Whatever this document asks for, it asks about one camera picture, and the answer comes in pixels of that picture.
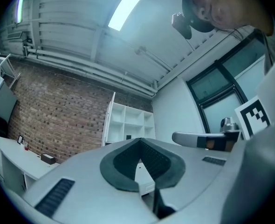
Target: white desk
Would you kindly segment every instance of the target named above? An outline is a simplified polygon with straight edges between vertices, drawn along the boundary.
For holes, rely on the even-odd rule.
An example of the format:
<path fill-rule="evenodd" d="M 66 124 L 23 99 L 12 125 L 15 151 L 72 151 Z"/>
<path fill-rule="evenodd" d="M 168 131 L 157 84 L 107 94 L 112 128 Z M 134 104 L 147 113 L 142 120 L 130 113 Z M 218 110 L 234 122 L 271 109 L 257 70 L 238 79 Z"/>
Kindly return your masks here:
<path fill-rule="evenodd" d="M 57 167 L 40 160 L 40 155 L 24 150 L 15 140 L 0 137 L 0 183 L 19 195 Z"/>

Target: white ceiling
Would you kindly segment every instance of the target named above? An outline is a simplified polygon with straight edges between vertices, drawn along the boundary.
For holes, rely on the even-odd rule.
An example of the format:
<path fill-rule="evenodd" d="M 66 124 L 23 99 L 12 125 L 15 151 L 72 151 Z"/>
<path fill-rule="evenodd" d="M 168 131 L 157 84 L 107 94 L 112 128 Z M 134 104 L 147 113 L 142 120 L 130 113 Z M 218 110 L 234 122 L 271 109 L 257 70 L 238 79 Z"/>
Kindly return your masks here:
<path fill-rule="evenodd" d="M 128 72 L 148 86 L 157 82 L 160 88 L 182 63 L 188 65 L 186 61 L 198 59 L 223 39 L 215 31 L 193 30 L 187 42 L 171 24 L 172 15 L 181 11 L 181 0 L 140 0 L 121 31 L 115 31 L 107 25 L 120 1 L 24 0 L 22 23 L 10 26 L 15 0 L 0 21 L 3 49 L 8 50 L 8 33 L 24 31 L 35 49 L 84 58 Z"/>

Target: dark box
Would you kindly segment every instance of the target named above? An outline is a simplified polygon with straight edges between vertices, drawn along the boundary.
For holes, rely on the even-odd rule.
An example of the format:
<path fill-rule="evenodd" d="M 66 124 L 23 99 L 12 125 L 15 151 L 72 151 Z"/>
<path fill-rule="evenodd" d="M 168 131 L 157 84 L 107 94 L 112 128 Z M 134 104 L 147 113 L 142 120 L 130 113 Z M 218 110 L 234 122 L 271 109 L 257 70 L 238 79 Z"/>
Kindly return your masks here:
<path fill-rule="evenodd" d="M 54 164 L 55 163 L 55 158 L 48 155 L 48 154 L 41 154 L 41 161 L 44 161 L 48 164 Z"/>

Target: light fixture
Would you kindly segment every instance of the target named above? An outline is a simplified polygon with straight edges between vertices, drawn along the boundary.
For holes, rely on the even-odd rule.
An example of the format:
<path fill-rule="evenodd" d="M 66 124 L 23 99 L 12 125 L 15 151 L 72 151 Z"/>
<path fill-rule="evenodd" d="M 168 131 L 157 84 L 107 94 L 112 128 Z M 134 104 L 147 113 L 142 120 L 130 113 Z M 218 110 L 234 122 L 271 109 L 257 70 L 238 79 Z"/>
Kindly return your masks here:
<path fill-rule="evenodd" d="M 21 16 L 22 16 L 22 4 L 24 0 L 18 0 L 17 1 L 17 9 L 16 9 L 16 22 L 21 22 Z"/>
<path fill-rule="evenodd" d="M 109 27 L 120 31 L 127 17 L 140 0 L 122 0 L 112 16 Z"/>

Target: pipe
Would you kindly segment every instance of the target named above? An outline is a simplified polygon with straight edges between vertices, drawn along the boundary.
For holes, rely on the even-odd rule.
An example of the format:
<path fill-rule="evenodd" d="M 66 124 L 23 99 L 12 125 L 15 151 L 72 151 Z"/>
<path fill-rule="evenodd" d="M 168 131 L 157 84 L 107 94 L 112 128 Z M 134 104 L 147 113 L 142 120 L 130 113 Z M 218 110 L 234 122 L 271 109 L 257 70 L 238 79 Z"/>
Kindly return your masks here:
<path fill-rule="evenodd" d="M 116 82 L 114 82 L 114 81 L 110 81 L 110 80 L 105 79 L 105 78 L 102 78 L 102 77 L 96 77 L 96 76 L 91 75 L 91 74 L 89 74 L 89 73 L 85 73 L 85 72 L 83 72 L 83 71 L 81 71 L 81 70 L 76 70 L 76 69 L 73 69 L 73 68 L 71 68 L 71 67 L 66 67 L 66 66 L 64 66 L 64 65 L 60 65 L 60 64 L 53 63 L 53 62 L 48 62 L 48 61 L 43 61 L 43 60 L 37 59 L 36 56 L 35 56 L 35 58 L 28 57 L 28 59 L 29 59 L 29 60 L 38 61 L 38 62 L 40 62 L 40 63 L 48 64 L 48 65 L 50 65 L 50 66 L 52 66 L 52 67 L 55 67 L 55 68 L 61 68 L 61 69 L 69 70 L 70 72 L 76 72 L 77 74 L 78 74 L 78 73 L 82 73 L 83 76 L 85 76 L 85 77 L 88 77 L 88 78 L 91 78 L 91 79 L 94 79 L 94 80 L 98 80 L 98 81 L 100 81 L 100 82 L 103 82 L 103 83 L 112 85 L 112 86 L 117 87 L 117 88 L 119 88 L 119 89 L 125 89 L 125 90 L 128 90 L 128 91 L 131 91 L 131 92 L 133 92 L 133 93 L 135 93 L 135 94 L 137 94 L 137 95 L 140 95 L 140 96 L 142 96 L 142 97 L 144 97 L 144 98 L 151 98 L 151 97 L 153 97 L 153 96 L 148 96 L 148 95 L 146 95 L 146 94 L 144 94 L 144 93 L 142 93 L 142 92 L 140 92 L 140 91 L 137 91 L 137 90 L 135 90 L 135 89 L 133 89 L 133 88 L 130 88 L 130 87 L 128 87 L 128 86 L 122 85 L 122 84 L 120 84 L 120 83 L 116 83 Z"/>
<path fill-rule="evenodd" d="M 156 81 L 156 80 L 154 80 L 153 85 L 154 85 L 154 89 L 155 89 L 155 90 L 158 90 L 158 86 L 157 86 L 157 81 Z"/>
<path fill-rule="evenodd" d="M 43 61 L 49 61 L 49 62 L 54 62 L 54 63 L 58 63 L 58 64 L 63 64 L 63 65 L 66 65 L 66 66 L 69 66 L 69 67 L 76 67 L 78 69 L 81 69 L 81 70 L 84 70 L 86 72 L 89 72 L 89 73 L 92 73 L 92 74 L 96 74 L 96 75 L 99 75 L 101 77 L 105 77 L 105 78 L 108 78 L 110 80 L 113 80 L 115 82 L 118 82 L 118 83 L 121 83 L 121 84 L 124 84 L 126 86 L 129 86 L 133 89 L 136 89 L 138 91 L 141 91 L 147 95 L 154 95 L 154 93 L 152 92 L 149 92 L 148 90 L 146 89 L 143 89 L 137 85 L 134 85 L 134 84 L 131 84 L 127 81 L 122 81 L 121 79 L 118 79 L 117 77 L 114 77 L 110 74 L 105 74 L 103 73 L 102 71 L 99 71 L 99 70 L 94 70 L 94 69 L 91 69 L 89 67 L 85 67 L 83 65 L 78 65 L 78 64 L 74 64 L 72 62 L 69 62 L 69 61 L 64 61 L 64 60 L 60 60 L 60 59 L 56 59 L 56 58 L 51 58 L 51 57 L 46 57 L 46 56 L 41 56 L 41 55 L 34 55 L 34 54 L 29 54 L 28 55 L 29 58 L 32 58 L 32 59 L 38 59 L 38 60 L 43 60 Z"/>
<path fill-rule="evenodd" d="M 26 56 L 28 56 L 28 50 L 27 50 L 27 47 L 26 47 L 26 46 L 23 46 L 23 48 L 25 49 Z"/>
<path fill-rule="evenodd" d="M 112 75 L 115 75 L 117 77 L 120 77 L 120 78 L 123 78 L 124 74 L 123 73 L 120 73 L 118 71 L 115 71 L 115 70 L 112 70 L 112 69 L 109 69 L 107 67 L 103 67 L 97 63 L 93 63 L 93 62 L 90 62 L 90 61 L 87 61 L 87 60 L 84 60 L 84 59 L 80 59 L 80 58 L 77 58 L 77 57 L 73 57 L 73 56 L 69 56 L 69 55 L 64 55 L 64 54 L 59 54 L 59 53 L 56 53 L 56 52 L 52 52 L 52 51 L 44 51 L 44 50 L 39 50 L 39 49 L 28 49 L 28 52 L 33 52 L 33 53 L 38 53 L 38 54 L 44 54 L 44 55 L 48 55 L 48 56 L 55 56 L 55 57 L 58 57 L 58 58 L 62 58 L 62 59 L 66 59 L 66 60 L 69 60 L 69 61 L 74 61 L 74 62 L 77 62 L 77 63 L 81 63 L 81 64 L 85 64 L 87 66 L 90 66 L 90 67 L 94 67 L 96 69 L 99 69 L 99 70 L 102 70 L 102 71 L 105 71 L 105 72 L 108 72 Z M 128 77 L 128 76 L 125 76 L 124 77 L 125 80 L 128 80 L 134 84 L 137 84 L 149 91 L 152 91 L 154 93 L 157 93 L 157 90 L 153 89 L 152 87 L 150 86 L 147 86 L 145 85 L 144 83 L 140 82 L 140 81 L 137 81 L 131 77 Z"/>

